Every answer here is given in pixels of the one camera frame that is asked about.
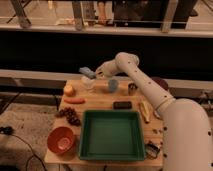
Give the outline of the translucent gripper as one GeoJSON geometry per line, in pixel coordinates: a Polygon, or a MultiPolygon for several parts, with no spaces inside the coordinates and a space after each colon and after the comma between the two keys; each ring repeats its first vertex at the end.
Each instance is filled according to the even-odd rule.
{"type": "Polygon", "coordinates": [[[103,63],[96,69],[95,73],[98,78],[110,78],[114,75],[114,69],[112,64],[103,63]]]}

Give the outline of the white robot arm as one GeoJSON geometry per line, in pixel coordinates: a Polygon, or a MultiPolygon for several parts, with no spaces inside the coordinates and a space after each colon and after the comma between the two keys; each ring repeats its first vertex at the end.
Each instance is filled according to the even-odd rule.
{"type": "Polygon", "coordinates": [[[96,69],[98,77],[126,73],[163,120],[163,171],[213,171],[213,130],[203,107],[174,98],[138,68],[139,58],[120,52],[96,69]]]}

